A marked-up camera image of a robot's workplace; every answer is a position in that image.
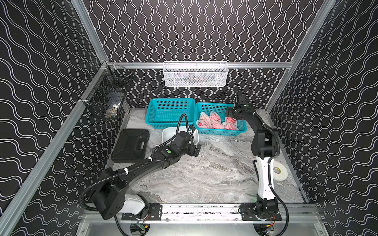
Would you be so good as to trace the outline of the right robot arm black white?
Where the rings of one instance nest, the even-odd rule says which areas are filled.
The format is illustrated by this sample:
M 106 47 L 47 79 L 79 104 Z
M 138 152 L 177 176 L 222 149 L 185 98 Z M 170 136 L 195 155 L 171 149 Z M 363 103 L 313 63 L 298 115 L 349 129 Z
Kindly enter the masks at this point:
M 253 164 L 258 174 L 258 193 L 252 212 L 259 220 L 273 219 L 273 222 L 277 222 L 278 219 L 281 219 L 279 204 L 282 204 L 285 212 L 285 225 L 280 232 L 276 233 L 277 236 L 282 236 L 289 225 L 289 211 L 274 190 L 273 164 L 275 158 L 281 153 L 278 132 L 263 121 L 253 106 L 243 104 L 237 98 L 234 100 L 233 107 L 227 108 L 226 116 L 246 121 L 255 133 L 251 151 L 256 157 Z

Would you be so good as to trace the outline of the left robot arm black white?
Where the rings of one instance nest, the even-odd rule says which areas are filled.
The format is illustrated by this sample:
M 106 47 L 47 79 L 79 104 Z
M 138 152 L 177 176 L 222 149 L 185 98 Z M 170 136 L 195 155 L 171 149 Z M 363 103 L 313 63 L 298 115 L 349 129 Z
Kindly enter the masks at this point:
M 100 178 L 87 187 L 79 197 L 80 206 L 99 212 L 104 220 L 118 213 L 131 214 L 138 220 L 148 216 L 150 204 L 140 195 L 127 195 L 127 190 L 150 174 L 177 163 L 184 155 L 199 155 L 200 145 L 195 144 L 195 127 L 189 125 L 186 114 L 179 118 L 174 135 L 153 148 L 151 154 L 123 169 L 108 168 Z

